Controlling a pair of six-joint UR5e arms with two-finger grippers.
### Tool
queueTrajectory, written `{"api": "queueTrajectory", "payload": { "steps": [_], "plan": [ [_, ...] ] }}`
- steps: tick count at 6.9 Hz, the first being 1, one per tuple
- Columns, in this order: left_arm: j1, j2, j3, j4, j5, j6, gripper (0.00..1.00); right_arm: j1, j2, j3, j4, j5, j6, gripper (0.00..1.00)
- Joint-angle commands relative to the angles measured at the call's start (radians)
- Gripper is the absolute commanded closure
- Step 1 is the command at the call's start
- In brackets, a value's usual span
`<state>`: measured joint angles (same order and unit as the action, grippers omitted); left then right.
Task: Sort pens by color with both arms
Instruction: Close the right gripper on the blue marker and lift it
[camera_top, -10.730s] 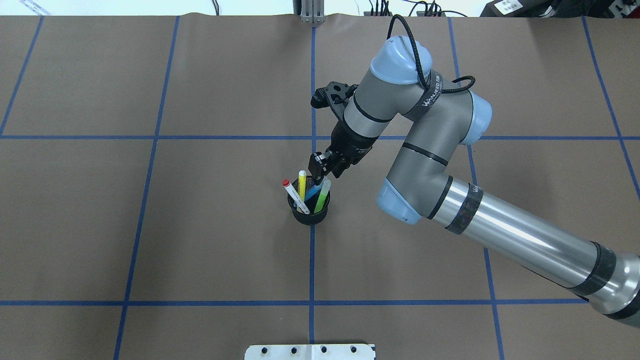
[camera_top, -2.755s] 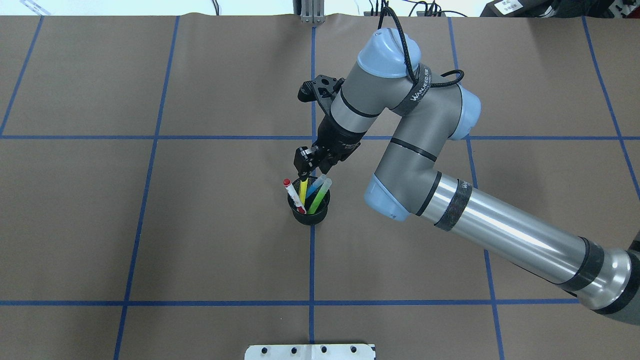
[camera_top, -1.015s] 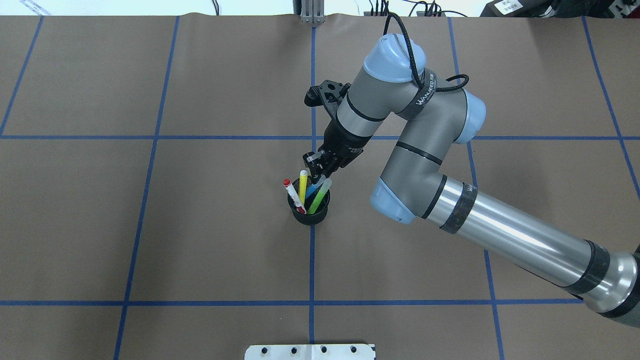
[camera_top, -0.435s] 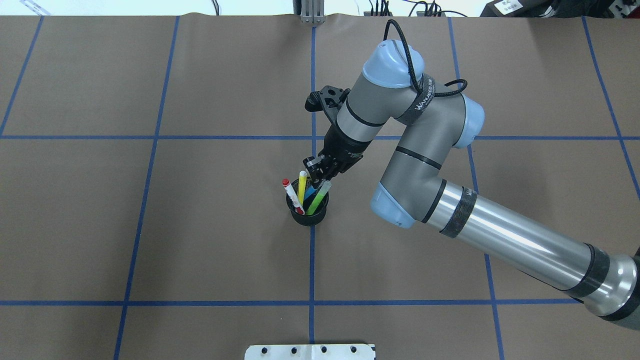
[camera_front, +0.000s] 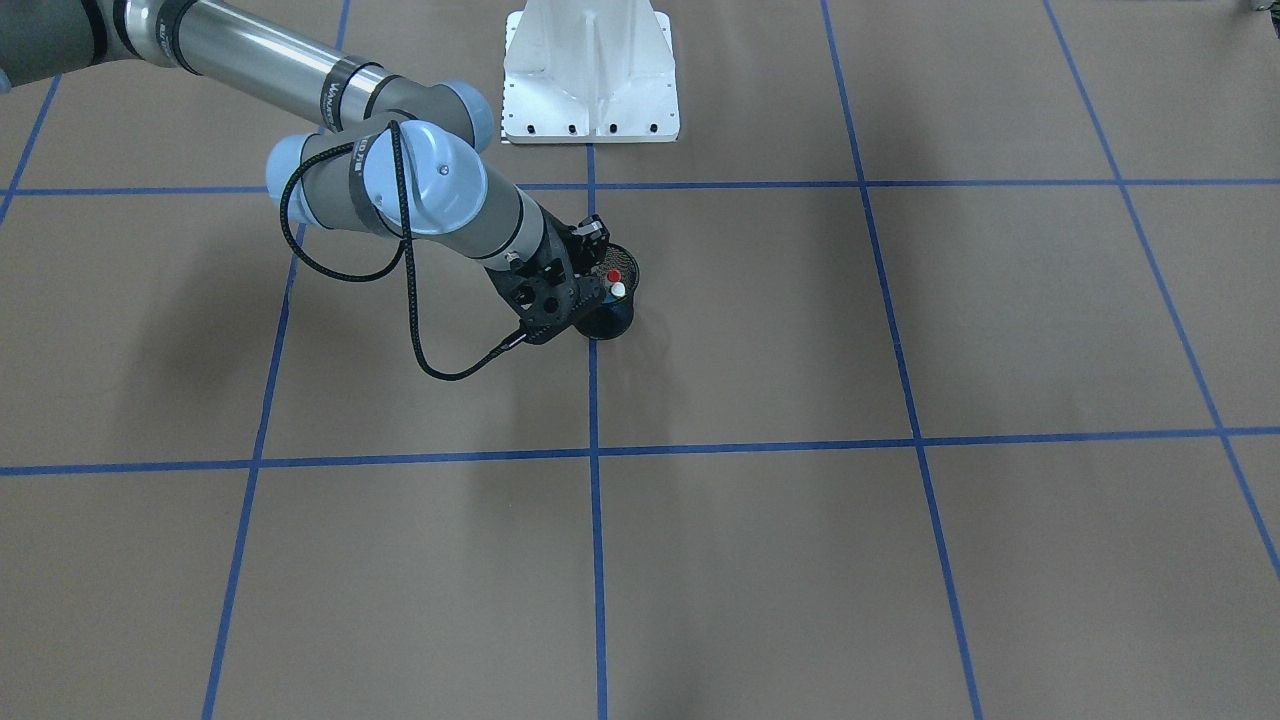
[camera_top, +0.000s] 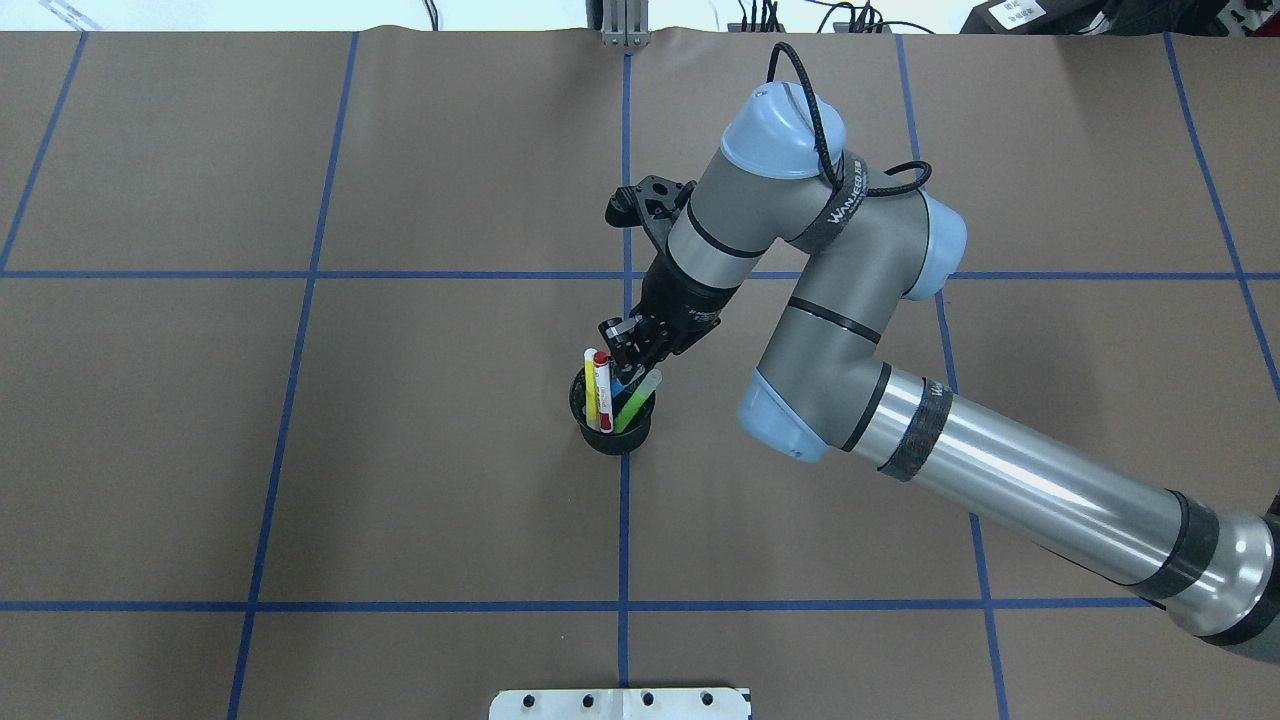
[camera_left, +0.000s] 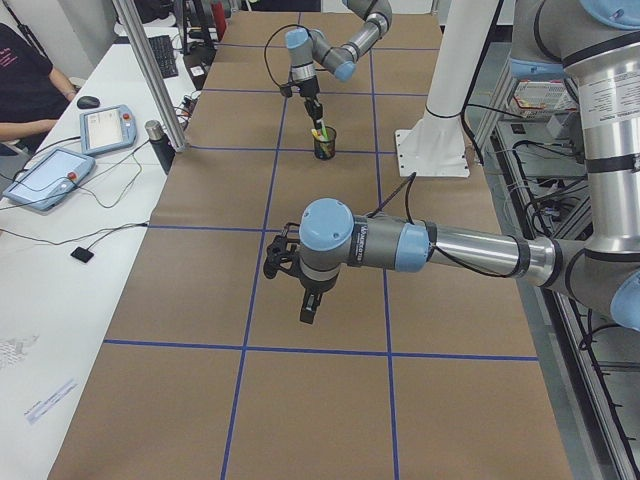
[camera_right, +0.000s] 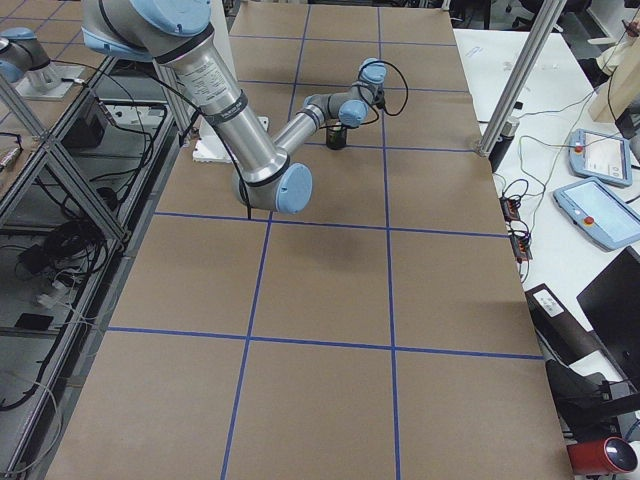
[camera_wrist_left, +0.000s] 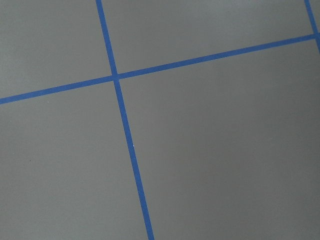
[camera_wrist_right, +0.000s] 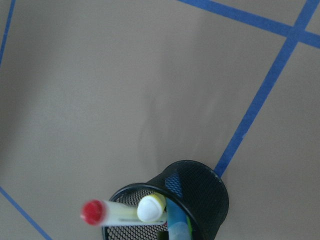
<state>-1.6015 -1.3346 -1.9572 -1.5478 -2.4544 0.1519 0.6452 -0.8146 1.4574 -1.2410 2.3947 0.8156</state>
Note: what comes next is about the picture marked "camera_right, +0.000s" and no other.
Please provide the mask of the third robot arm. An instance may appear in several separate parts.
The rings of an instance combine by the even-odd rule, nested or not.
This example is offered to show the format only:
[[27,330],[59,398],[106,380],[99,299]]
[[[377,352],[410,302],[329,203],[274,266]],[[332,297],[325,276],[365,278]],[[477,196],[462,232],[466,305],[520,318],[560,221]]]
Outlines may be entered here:
[[1,76],[6,81],[15,83],[50,64],[49,55],[31,29],[12,27],[1,32]]

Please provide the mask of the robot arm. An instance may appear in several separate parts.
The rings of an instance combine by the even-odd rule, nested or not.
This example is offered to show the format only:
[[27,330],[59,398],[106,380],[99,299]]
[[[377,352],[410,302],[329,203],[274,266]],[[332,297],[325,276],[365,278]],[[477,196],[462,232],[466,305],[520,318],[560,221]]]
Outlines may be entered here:
[[328,121],[357,128],[384,98],[385,64],[369,58],[345,92],[312,95],[269,137],[214,45],[208,1],[85,1],[85,45],[107,56],[172,70],[234,157],[236,197],[249,208],[295,214],[312,195],[309,168],[292,154]]

